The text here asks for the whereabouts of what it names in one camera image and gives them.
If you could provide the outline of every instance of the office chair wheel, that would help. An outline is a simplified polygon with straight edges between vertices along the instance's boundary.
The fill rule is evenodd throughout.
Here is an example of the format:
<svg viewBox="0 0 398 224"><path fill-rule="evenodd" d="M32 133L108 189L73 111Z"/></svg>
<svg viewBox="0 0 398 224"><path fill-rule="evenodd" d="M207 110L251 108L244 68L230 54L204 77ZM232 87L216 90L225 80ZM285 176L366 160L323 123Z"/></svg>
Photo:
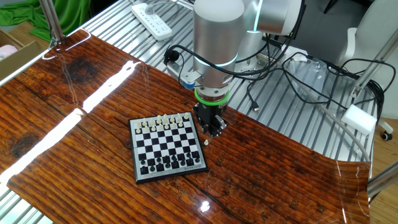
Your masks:
<svg viewBox="0 0 398 224"><path fill-rule="evenodd" d="M381 135L381 138L385 141L390 141L392 139L392 134L389 134L386 131L384 131L384 133Z"/></svg>

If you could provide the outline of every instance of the wood grain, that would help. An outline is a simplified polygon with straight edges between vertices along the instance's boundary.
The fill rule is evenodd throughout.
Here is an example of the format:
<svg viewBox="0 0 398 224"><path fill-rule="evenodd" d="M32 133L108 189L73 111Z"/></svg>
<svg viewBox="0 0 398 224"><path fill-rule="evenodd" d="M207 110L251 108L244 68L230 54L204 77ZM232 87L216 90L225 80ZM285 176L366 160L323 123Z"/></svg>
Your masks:
<svg viewBox="0 0 398 224"><path fill-rule="evenodd" d="M1 172L138 61L88 37L79 30L0 88ZM369 223L369 163L336 162L231 108L230 125L203 146L208 172L136 185L127 121L194 104L192 92L140 63L8 186L55 223Z"/></svg>

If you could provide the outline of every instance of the white chess piece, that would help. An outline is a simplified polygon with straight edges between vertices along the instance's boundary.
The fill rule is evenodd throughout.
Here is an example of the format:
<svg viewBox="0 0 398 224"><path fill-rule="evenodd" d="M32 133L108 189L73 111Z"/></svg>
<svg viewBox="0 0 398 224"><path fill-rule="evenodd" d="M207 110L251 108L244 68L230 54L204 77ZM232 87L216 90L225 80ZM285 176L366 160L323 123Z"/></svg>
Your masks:
<svg viewBox="0 0 398 224"><path fill-rule="evenodd" d="M151 118L151 119L150 119L150 121L149 121L149 125L150 125L150 126L153 126L153 125L155 125L155 121L154 121L154 119L153 119L153 118Z"/></svg>
<svg viewBox="0 0 398 224"><path fill-rule="evenodd" d="M157 115L157 124L162 124L162 116L161 115Z"/></svg>
<svg viewBox="0 0 398 224"><path fill-rule="evenodd" d="M180 113L177 114L177 122L180 122L182 120Z"/></svg>

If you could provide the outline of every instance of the metal pole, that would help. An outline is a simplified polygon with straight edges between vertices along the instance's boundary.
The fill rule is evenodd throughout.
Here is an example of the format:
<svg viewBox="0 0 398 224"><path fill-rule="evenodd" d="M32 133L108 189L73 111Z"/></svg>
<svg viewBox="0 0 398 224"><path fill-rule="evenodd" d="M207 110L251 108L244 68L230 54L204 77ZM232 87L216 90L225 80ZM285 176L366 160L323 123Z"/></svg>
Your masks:
<svg viewBox="0 0 398 224"><path fill-rule="evenodd" d="M373 197L373 195L376 195L396 181L398 181L398 161L395 161L378 175L369 179L368 197Z"/></svg>
<svg viewBox="0 0 398 224"><path fill-rule="evenodd" d="M44 16L49 24L52 43L50 46L56 45L62 41L65 36L63 35L60 21L58 20L57 13L55 12L52 0L39 0L42 6Z"/></svg>
<svg viewBox="0 0 398 224"><path fill-rule="evenodd" d="M385 62L388 57L395 51L398 47L398 29L391 35L390 39L380 50L380 52L375 56L374 60L379 62ZM380 63L370 63L361 78L359 78L355 84L354 89L351 92L351 97L357 98L361 93L362 89L368 84L370 79L375 76L376 72L382 67Z"/></svg>

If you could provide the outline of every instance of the silver cylinder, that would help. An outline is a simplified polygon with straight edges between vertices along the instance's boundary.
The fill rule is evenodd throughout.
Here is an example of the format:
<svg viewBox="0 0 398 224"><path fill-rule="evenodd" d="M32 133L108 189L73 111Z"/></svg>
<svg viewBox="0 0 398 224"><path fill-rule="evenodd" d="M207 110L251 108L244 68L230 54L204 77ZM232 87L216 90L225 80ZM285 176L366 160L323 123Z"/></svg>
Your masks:
<svg viewBox="0 0 398 224"><path fill-rule="evenodd" d="M209 62L230 71L234 71L239 45L245 34L244 5L241 0L233 2L231 7L241 9L225 7L231 4L227 0L197 0L193 12L193 50ZM223 88L231 81L231 75L210 67L198 58L193 60L193 69L202 74L199 83L209 88Z"/></svg>

